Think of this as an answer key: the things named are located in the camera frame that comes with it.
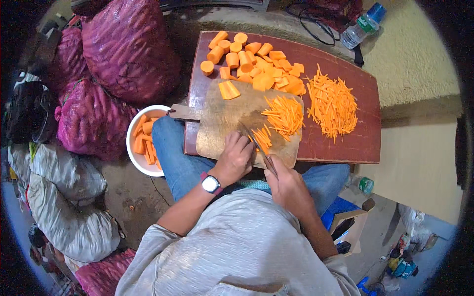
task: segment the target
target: red watch strap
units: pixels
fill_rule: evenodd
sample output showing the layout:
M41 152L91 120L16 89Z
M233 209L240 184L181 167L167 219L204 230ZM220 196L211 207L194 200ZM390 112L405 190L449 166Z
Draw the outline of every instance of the red watch strap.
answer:
M208 174L207 172L205 172L205 171L202 172L202 173L201 173L201 182L204 181L204 179L206 179L207 176L209 176L209 174ZM222 188L221 186L219 186L219 187L216 189L216 191L214 191L213 194L218 195L219 193L222 192L222 190L223 190L223 188Z

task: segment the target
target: gray sweatshirt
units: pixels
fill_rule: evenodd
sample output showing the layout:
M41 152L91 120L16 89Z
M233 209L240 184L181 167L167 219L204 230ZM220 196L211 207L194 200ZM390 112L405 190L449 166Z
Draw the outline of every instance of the gray sweatshirt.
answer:
M116 295L360 295L343 255L321 261L298 220L260 190L212 203L185 237L155 224Z

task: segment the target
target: bottle label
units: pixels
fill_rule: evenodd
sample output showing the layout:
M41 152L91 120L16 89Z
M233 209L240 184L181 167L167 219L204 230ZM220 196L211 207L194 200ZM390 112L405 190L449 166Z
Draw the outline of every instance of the bottle label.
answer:
M360 191L364 192L365 194L369 195L372 193L372 189L374 188L374 181L367 177L363 177L359 182L359 189Z
M357 19L357 23L359 24L359 26L364 30L364 32L366 33L370 33L371 31L374 30L374 28L369 24L369 22L367 21L367 19L365 18L365 16L360 16L358 19Z

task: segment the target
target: hand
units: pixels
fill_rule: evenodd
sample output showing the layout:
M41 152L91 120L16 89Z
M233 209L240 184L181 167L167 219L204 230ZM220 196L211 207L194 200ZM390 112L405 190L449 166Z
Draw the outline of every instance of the hand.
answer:
M270 157L278 178L269 170L264 173L272 190L273 201L300 220L313 216L316 212L314 200L306 189L302 176L297 171L288 169L278 156L271 154Z
M226 135L224 143L224 151L208 172L217 178L222 188L234 184L252 170L250 157L254 151L254 143L238 131Z

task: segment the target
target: plastic water bottle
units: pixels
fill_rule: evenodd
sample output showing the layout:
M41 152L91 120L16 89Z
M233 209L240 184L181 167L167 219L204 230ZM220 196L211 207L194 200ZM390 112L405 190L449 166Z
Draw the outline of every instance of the plastic water bottle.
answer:
M370 195L374 188L374 181L367 177L358 176L354 173L350 173L344 184L346 188L354 188L362 191L365 195Z
M376 2L367 13L357 19L357 24L350 26L342 33L341 43L349 49L356 47L368 35L372 35L379 29L380 21L386 11L382 5Z

